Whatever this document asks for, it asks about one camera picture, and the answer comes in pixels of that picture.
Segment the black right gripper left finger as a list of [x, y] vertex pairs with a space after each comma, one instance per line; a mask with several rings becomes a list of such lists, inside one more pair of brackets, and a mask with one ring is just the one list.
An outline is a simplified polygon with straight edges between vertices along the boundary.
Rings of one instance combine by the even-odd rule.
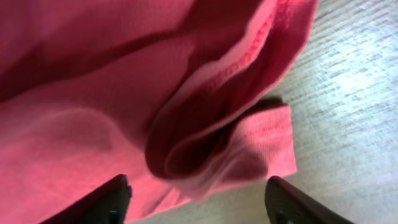
[[124, 224], [132, 187], [119, 174], [41, 224]]

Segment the red printed t-shirt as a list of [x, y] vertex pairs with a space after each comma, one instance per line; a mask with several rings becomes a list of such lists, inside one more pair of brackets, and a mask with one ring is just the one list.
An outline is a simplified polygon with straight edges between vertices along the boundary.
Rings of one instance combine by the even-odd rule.
[[314, 0], [2, 0], [1, 222], [115, 175], [129, 221], [297, 170], [290, 107], [259, 105]]

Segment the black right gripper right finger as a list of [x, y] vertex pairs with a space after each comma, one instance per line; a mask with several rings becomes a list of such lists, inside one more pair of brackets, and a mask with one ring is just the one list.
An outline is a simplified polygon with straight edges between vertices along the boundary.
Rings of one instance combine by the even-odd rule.
[[279, 176], [267, 181], [264, 202], [271, 224], [353, 224]]

